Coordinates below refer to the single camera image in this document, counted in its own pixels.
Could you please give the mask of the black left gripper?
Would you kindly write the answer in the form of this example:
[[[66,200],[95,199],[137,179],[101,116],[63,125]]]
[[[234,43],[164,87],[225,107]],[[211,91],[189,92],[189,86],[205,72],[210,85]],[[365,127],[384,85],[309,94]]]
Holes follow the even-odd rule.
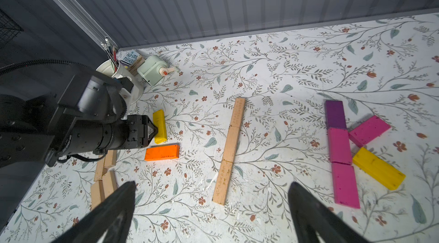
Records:
[[[81,120],[59,144],[51,144],[48,160],[60,161],[62,157],[77,157],[87,152],[103,156],[109,150],[144,148],[157,133],[158,128],[145,115],[129,115],[126,120],[108,124]]]

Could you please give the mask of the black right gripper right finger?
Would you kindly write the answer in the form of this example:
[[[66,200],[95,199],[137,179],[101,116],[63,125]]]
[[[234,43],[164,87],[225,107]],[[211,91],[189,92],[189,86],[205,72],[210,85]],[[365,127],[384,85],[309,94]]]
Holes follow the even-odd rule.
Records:
[[[366,243],[299,183],[291,184],[288,202],[299,243]]]

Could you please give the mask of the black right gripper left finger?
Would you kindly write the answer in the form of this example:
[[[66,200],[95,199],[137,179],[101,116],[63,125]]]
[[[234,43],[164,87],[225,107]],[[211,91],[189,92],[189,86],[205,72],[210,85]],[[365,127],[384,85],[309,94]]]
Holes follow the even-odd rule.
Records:
[[[135,209],[136,183],[128,181],[53,240],[55,243],[125,243]]]

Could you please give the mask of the yellow building block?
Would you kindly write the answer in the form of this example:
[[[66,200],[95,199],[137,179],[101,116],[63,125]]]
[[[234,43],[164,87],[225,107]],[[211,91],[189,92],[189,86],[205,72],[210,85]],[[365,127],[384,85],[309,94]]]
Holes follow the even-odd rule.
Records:
[[[158,129],[158,132],[154,137],[154,142],[156,144],[162,144],[164,142],[167,142],[168,134],[166,131],[165,115],[162,109],[153,113],[153,124]]]
[[[397,190],[406,175],[365,148],[353,157],[353,164],[370,175],[388,190]]]

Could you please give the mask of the orange building block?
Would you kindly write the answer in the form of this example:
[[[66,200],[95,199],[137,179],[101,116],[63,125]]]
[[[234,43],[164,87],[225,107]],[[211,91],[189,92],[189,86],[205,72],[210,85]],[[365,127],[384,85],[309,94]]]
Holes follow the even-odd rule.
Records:
[[[164,145],[147,148],[145,161],[172,160],[179,158],[179,145]]]

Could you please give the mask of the magenta building block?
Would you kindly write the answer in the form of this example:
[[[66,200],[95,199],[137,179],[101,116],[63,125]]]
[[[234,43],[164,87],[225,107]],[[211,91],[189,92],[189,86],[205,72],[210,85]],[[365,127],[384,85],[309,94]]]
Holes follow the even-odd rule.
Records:
[[[378,116],[372,116],[348,133],[349,139],[358,147],[364,147],[388,130],[391,126]]]
[[[328,129],[329,159],[331,163],[352,165],[349,134],[346,129]]]

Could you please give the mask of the purple building block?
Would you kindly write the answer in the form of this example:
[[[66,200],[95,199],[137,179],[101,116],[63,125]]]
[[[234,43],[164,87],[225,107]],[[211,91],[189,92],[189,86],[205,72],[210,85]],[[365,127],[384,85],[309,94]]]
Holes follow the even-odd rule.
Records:
[[[326,100],[325,111],[328,128],[347,129],[342,101]]]

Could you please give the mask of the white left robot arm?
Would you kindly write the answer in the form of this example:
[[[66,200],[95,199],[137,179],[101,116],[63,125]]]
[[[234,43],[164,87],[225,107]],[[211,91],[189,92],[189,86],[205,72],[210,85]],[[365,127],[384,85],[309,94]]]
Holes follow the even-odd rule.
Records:
[[[71,158],[96,162],[110,150],[147,147],[158,128],[146,115],[128,115],[121,91],[129,85],[127,79],[77,68],[57,93],[30,100],[3,94],[1,167],[52,167]]]

